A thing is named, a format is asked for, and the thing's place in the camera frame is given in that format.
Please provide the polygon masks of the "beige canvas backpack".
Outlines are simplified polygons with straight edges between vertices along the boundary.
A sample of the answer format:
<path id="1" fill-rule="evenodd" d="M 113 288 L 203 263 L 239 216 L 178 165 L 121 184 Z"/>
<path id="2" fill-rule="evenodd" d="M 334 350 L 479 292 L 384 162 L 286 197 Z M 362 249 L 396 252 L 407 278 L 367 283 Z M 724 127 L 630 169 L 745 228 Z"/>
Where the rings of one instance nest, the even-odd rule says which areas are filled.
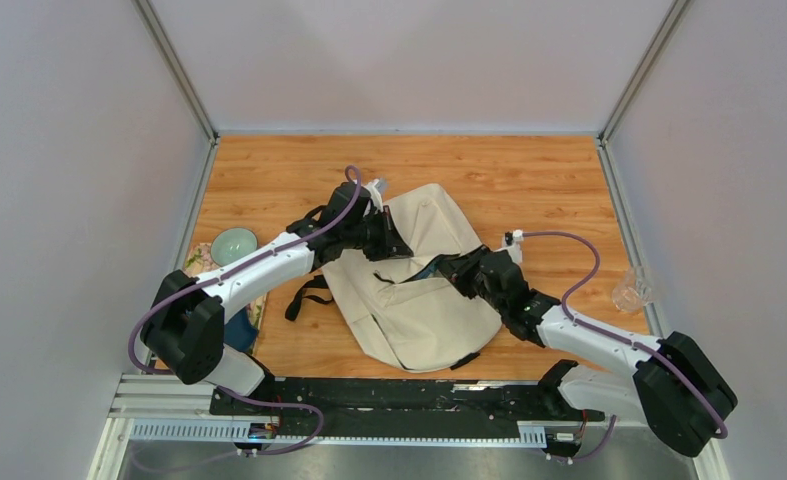
<path id="1" fill-rule="evenodd" d="M 466 254 L 482 243 L 438 184 L 388 205 L 413 257 L 370 261 L 348 249 L 296 293 L 285 317 L 295 320 L 303 300 L 321 300 L 310 289 L 328 289 L 366 355 L 414 373 L 464 365 L 499 332 L 499 314 L 486 301 L 461 295 L 440 275 L 414 276 L 443 254 Z"/>

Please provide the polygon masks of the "blue leather wallet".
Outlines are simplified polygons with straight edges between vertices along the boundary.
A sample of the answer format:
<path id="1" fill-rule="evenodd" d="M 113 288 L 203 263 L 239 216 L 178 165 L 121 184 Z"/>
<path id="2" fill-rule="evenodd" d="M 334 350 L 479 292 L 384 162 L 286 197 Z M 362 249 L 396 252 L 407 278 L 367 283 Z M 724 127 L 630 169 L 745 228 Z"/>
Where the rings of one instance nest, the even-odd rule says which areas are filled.
<path id="1" fill-rule="evenodd" d="M 436 275 L 437 266 L 436 265 L 427 265 L 422 271 L 414 276 L 415 280 L 421 280 L 426 278 L 431 278 Z"/>

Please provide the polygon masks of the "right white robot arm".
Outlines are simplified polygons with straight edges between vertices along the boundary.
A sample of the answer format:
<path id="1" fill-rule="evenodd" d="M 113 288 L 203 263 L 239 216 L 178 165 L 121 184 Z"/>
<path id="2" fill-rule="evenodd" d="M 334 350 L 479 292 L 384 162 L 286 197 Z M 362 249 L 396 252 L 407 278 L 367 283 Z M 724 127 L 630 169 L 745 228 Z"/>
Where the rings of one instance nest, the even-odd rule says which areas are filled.
<path id="1" fill-rule="evenodd" d="M 447 255 L 436 267 L 460 294 L 485 301 L 516 338 L 565 351 L 606 369 L 575 365 L 539 391 L 551 418 L 598 410 L 643 421 L 671 450 L 698 456 L 729 435 L 735 392 L 699 344 L 678 331 L 637 334 L 595 320 L 528 285 L 509 252 L 481 246 Z"/>

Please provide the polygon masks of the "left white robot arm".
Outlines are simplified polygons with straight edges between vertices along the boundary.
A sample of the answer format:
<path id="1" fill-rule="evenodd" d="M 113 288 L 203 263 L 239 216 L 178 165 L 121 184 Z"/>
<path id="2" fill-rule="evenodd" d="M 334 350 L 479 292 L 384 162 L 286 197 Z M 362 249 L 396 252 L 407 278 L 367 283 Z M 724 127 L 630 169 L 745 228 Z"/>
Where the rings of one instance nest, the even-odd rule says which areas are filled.
<path id="1" fill-rule="evenodd" d="M 364 185 L 346 181 L 327 204 L 253 253 L 202 274 L 170 273 L 134 329 L 135 339 L 182 383 L 231 390 L 246 412 L 265 413 L 273 405 L 274 387 L 264 381 L 262 365 L 225 344 L 225 324 L 252 301 L 345 252 L 360 252 L 369 261 L 411 257 L 383 202 L 386 188 L 383 179 Z"/>

